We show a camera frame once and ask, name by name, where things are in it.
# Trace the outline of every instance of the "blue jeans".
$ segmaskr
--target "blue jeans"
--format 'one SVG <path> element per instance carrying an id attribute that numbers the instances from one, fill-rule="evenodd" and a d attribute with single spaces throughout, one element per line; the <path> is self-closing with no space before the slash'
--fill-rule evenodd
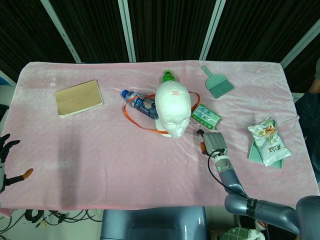
<path id="1" fill-rule="evenodd" d="M 296 112 L 305 144 L 309 153 L 312 168 L 317 182 L 320 182 L 320 104 L 317 94 L 306 92 L 295 103 Z"/>

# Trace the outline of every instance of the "dustpan handle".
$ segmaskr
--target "dustpan handle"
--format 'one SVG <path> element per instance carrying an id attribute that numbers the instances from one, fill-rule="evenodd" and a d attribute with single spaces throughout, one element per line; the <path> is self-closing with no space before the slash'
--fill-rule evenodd
<path id="1" fill-rule="evenodd" d="M 214 76 L 206 66 L 202 65 L 201 68 L 205 72 L 205 74 L 208 75 L 209 78 Z"/>

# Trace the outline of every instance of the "metal frame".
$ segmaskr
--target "metal frame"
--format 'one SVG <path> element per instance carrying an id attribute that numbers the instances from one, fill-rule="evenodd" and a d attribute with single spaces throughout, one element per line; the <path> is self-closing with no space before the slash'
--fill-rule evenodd
<path id="1" fill-rule="evenodd" d="M 65 42 L 66 46 L 68 47 L 71 55 L 73 56 L 74 58 L 74 61 L 77 63 L 77 64 L 81 64 L 81 59 L 74 47 L 74 45 L 72 44 L 72 42 L 70 41 L 70 38 L 68 37 L 64 27 L 62 26 L 55 10 L 53 9 L 51 3 L 49 0 L 40 0 L 43 7 L 45 8 L 46 12 L 49 14 L 53 24 L 55 25 L 56 29 L 59 31 L 63 41 Z"/>
<path id="2" fill-rule="evenodd" d="M 320 19 L 309 29 L 309 31 L 280 62 L 282 68 L 285 69 L 319 33 Z"/>
<path id="3" fill-rule="evenodd" d="M 14 88 L 17 86 L 17 84 L 1 70 L 0 70 L 0 78 L 3 78 L 6 82 L 8 82 Z"/>
<path id="4" fill-rule="evenodd" d="M 129 61 L 130 63 L 135 63 L 136 53 L 135 53 L 134 39 L 132 37 L 128 0 L 118 0 L 118 5 L 119 5 L 119 10 L 121 15 L 123 33 L 124 33 L 125 44 L 128 52 Z"/>
<path id="5" fill-rule="evenodd" d="M 212 40 L 214 39 L 214 35 L 216 33 L 218 23 L 220 21 L 220 17 L 222 14 L 222 11 L 225 7 L 226 0 L 216 0 L 214 9 L 212 12 L 211 20 L 209 23 L 208 30 L 206 32 L 206 36 L 203 42 L 202 50 L 200 53 L 199 60 L 206 60 Z"/>

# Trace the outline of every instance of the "mannequin head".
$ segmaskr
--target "mannequin head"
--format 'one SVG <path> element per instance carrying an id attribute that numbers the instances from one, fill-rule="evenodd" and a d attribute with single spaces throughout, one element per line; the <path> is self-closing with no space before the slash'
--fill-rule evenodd
<path id="1" fill-rule="evenodd" d="M 180 138 L 189 125 L 191 101 L 187 88 L 177 81 L 162 83 L 155 92 L 155 106 L 164 129 Z"/>

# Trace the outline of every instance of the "person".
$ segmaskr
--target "person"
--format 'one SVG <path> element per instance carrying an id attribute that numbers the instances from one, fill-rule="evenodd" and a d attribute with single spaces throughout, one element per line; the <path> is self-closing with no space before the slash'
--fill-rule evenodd
<path id="1" fill-rule="evenodd" d="M 309 153 L 316 181 L 320 182 L 320 58 L 315 67 L 314 81 L 296 103 L 299 122 Z"/>

